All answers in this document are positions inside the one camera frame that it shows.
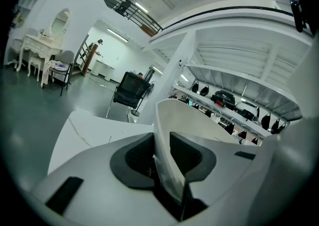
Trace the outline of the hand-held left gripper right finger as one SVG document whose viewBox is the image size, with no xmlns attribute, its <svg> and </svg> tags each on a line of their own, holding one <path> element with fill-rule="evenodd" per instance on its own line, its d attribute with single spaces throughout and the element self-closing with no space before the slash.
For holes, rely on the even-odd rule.
<svg viewBox="0 0 319 226">
<path fill-rule="evenodd" d="M 184 221 L 208 208 L 193 196 L 190 184 L 205 180 L 216 166 L 217 158 L 210 149 L 176 132 L 170 132 L 169 142 L 170 153 L 185 178 L 179 217 Z"/>
</svg>

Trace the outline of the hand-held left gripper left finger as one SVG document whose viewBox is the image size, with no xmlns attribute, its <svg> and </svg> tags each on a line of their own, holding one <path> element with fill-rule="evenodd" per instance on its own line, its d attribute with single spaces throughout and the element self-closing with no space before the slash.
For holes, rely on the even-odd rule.
<svg viewBox="0 0 319 226">
<path fill-rule="evenodd" d="M 126 187 L 152 191 L 155 182 L 149 169 L 155 153 L 154 135 L 147 133 L 119 148 L 110 159 L 113 175 Z"/>
</svg>

